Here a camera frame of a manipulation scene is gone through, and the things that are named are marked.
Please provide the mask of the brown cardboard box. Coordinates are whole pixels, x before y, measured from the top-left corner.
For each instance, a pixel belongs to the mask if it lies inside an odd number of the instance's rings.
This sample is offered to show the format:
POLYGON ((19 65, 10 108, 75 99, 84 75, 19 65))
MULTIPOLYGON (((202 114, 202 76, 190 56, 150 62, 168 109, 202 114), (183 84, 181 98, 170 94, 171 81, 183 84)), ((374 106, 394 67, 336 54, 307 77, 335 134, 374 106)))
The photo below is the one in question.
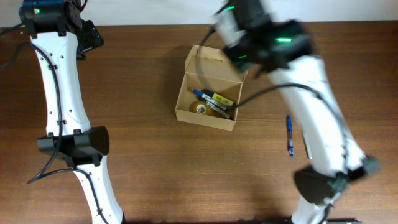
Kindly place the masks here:
POLYGON ((185 61, 185 74, 175 106, 177 119, 232 131, 238 116, 237 109, 227 112, 230 119, 214 110, 208 114, 198 114, 196 107, 200 100, 193 91, 210 90, 239 103, 247 74, 237 71, 222 50, 194 45, 185 61))

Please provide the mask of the yellow highlighter marker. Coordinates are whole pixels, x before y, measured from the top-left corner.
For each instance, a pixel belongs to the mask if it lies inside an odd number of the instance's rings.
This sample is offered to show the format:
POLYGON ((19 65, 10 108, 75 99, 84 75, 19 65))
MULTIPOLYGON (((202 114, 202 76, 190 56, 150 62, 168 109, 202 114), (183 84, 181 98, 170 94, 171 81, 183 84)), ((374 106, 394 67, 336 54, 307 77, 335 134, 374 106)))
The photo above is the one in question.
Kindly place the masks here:
POLYGON ((228 98, 226 98, 224 96, 221 96, 221 95, 219 95, 219 94, 217 94, 217 93, 215 93, 213 91, 204 89, 203 92, 204 92, 204 94, 208 95, 211 99, 213 99, 213 100, 215 100, 215 101, 217 101, 217 102, 219 102, 219 103, 221 103, 223 105, 226 105, 226 106, 233 106, 234 105, 234 101, 232 101, 232 100, 230 100, 230 99, 228 99, 228 98))

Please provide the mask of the blue white marker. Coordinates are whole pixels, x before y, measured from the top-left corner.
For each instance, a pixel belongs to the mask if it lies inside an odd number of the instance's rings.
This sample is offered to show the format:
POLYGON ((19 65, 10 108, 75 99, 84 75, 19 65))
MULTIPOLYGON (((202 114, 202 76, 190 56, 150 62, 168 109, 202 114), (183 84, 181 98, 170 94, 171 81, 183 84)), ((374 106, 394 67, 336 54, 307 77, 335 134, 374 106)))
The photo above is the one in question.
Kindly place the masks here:
POLYGON ((220 107, 222 110, 224 111, 228 111, 228 107, 225 106, 224 104, 217 102, 216 100, 212 99, 210 96, 206 95, 205 93, 203 93, 200 90, 197 89, 193 89, 194 94, 196 94, 196 96, 204 99, 206 102, 210 102, 213 103, 214 105, 220 107))

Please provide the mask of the black white marker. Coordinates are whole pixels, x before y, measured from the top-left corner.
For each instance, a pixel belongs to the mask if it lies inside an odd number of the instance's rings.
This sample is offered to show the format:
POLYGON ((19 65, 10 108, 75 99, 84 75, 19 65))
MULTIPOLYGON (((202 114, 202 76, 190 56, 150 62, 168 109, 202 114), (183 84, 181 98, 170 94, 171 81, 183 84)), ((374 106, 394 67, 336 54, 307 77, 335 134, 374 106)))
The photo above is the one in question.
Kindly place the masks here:
POLYGON ((227 114, 226 112, 224 112, 222 109, 218 108, 217 106, 215 106, 213 103, 208 102, 207 105, 214 111, 216 111, 217 113, 219 113, 220 115, 222 115, 224 118, 226 119, 231 119, 231 116, 229 114, 227 114))

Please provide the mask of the yellow tape roll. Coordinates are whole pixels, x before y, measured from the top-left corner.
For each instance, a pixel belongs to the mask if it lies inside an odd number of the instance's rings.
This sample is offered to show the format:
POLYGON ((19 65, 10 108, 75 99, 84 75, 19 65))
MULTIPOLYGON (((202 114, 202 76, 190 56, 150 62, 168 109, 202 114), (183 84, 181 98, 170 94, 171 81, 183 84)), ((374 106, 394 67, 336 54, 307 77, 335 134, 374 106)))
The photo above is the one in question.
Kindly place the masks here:
POLYGON ((211 109, 210 106, 203 101, 194 101, 190 105, 190 111, 196 114, 201 114, 206 116, 216 116, 216 111, 211 109))

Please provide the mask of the blue ballpoint pen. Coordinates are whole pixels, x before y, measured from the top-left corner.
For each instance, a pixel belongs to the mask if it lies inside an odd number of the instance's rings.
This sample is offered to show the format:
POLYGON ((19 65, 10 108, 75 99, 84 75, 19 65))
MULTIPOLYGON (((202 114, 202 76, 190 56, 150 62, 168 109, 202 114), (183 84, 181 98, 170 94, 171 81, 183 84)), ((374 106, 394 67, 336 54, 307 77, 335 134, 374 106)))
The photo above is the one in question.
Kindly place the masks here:
POLYGON ((287 125, 287 151, 290 157, 294 157, 294 147, 293 147, 293 126, 292 126, 292 118, 290 115, 286 116, 286 125, 287 125))

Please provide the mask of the black fine marker pen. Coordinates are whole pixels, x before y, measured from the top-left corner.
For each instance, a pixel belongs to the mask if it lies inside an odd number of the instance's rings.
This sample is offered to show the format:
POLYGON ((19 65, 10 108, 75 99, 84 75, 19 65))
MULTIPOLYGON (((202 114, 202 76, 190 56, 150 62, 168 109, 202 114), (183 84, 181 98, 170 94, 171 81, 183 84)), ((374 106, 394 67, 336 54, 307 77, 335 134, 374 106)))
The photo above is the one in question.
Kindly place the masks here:
POLYGON ((302 132, 302 138, 303 138, 303 143, 304 143, 304 146, 305 146, 305 151, 307 153, 307 157, 309 159, 312 159, 312 152, 311 152, 310 145, 308 143, 307 135, 306 135, 305 132, 302 132))

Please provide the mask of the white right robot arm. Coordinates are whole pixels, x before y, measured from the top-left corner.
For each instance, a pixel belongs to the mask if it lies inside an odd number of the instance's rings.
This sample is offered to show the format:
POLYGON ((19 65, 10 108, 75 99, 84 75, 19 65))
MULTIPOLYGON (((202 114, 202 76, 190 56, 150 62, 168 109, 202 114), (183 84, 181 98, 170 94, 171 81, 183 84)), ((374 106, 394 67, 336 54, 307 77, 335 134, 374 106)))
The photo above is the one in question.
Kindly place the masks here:
POLYGON ((300 200, 289 223, 326 223, 346 188, 379 170, 378 160, 356 143, 299 21, 274 22, 260 1, 228 1, 216 19, 233 65, 260 65, 301 127, 310 164, 294 173, 300 200))

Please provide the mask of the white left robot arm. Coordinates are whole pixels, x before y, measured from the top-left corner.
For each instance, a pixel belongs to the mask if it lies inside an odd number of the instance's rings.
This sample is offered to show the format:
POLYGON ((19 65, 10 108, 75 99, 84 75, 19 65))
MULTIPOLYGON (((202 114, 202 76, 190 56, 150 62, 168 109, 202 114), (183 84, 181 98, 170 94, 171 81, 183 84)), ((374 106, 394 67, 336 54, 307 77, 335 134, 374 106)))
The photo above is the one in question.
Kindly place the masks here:
POLYGON ((125 223, 108 174, 109 133, 92 127, 83 106, 77 62, 104 40, 91 20, 83 20, 84 1, 25 0, 19 9, 37 54, 47 104, 46 135, 38 138, 49 161, 31 181, 71 172, 84 191, 93 223, 125 223))

